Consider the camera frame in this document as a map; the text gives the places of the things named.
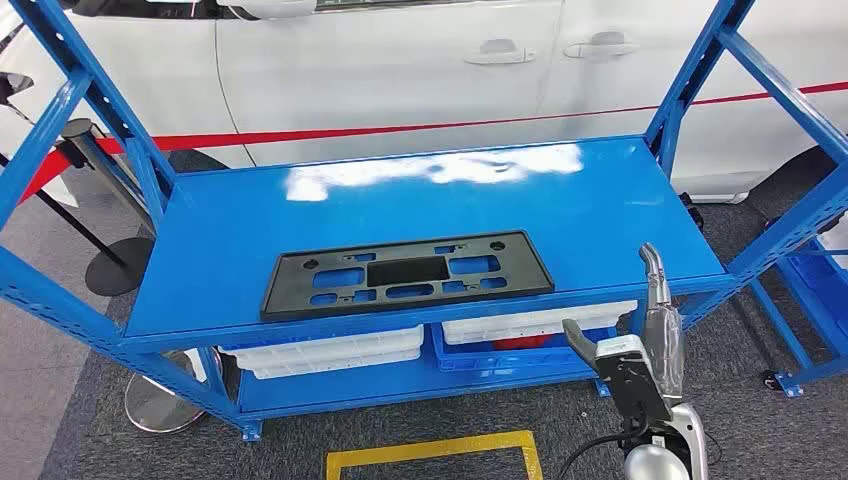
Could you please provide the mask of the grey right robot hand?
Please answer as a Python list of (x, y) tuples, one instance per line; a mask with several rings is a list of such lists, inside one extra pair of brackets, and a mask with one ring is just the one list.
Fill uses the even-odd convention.
[(672, 305), (662, 259), (649, 243), (640, 247), (648, 281), (648, 306), (639, 335), (589, 340), (574, 319), (562, 321), (565, 336), (608, 387), (624, 416), (644, 413), (668, 420), (682, 401), (684, 355), (682, 317)]

